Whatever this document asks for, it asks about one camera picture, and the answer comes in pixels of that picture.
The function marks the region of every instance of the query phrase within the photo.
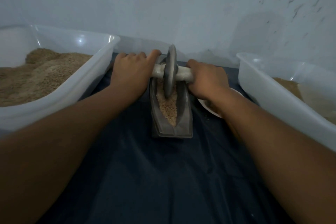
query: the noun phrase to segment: wall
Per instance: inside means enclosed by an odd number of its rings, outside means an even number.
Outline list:
[[[174,43],[179,60],[234,67],[237,52],[253,52],[336,70],[336,0],[5,2],[1,0],[1,25],[24,22],[114,33],[125,36],[119,51],[153,46],[166,52]]]

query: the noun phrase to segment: metal disc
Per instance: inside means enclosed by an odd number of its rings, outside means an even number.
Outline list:
[[[177,53],[175,45],[170,45],[167,57],[166,57],[166,66],[163,74],[163,89],[165,92],[165,97],[169,98],[173,92],[173,87],[175,83],[175,76],[177,74],[177,61],[176,61]]]

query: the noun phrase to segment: white tub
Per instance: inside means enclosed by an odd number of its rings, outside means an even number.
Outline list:
[[[0,67],[24,64],[26,55],[36,48],[93,55],[49,95],[22,105],[0,107],[0,130],[22,128],[78,101],[88,87],[99,82],[119,41],[115,35],[38,25],[0,28]]]
[[[238,81],[263,109],[336,151],[336,125],[278,84],[272,77],[293,80],[316,90],[336,104],[336,74],[316,65],[283,58],[238,53]]]

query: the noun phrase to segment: cylindrical handle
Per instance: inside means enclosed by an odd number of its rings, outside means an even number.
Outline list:
[[[165,64],[163,65],[155,64],[153,72],[152,72],[152,77],[163,78],[164,70],[165,70]],[[191,73],[191,69],[189,67],[179,66],[175,80],[176,81],[186,81],[187,83],[193,82],[194,77],[193,77],[193,74]]]

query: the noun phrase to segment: person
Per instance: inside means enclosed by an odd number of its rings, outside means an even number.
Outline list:
[[[0,223],[39,220],[104,126],[144,93],[160,54],[118,54],[108,87],[0,140]],[[190,92],[232,124],[288,215],[297,223],[336,223],[335,153],[231,90],[223,68],[192,59],[187,66]]]

